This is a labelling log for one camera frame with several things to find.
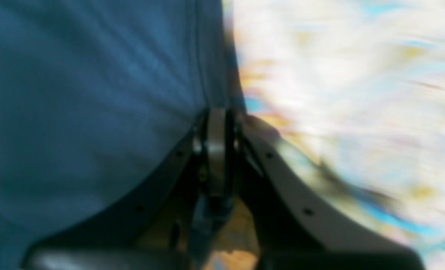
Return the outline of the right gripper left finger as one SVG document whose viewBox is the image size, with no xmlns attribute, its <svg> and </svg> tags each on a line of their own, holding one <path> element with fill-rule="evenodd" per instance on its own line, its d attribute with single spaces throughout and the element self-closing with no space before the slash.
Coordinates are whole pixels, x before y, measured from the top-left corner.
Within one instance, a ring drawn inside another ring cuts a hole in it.
<svg viewBox="0 0 445 270">
<path fill-rule="evenodd" d="M 133 191 L 38 241 L 24 270 L 193 270 L 228 218 L 228 110 L 213 108 Z"/>
</svg>

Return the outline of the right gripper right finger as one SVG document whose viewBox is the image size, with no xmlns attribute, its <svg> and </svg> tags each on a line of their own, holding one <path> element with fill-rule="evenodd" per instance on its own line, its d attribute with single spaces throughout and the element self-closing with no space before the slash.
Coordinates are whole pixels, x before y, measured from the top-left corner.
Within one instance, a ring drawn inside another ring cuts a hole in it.
<svg viewBox="0 0 445 270">
<path fill-rule="evenodd" d="M 352 221 L 303 183 L 241 117 L 232 119 L 238 193 L 254 217 L 257 270 L 423 270 L 410 248 Z"/>
</svg>

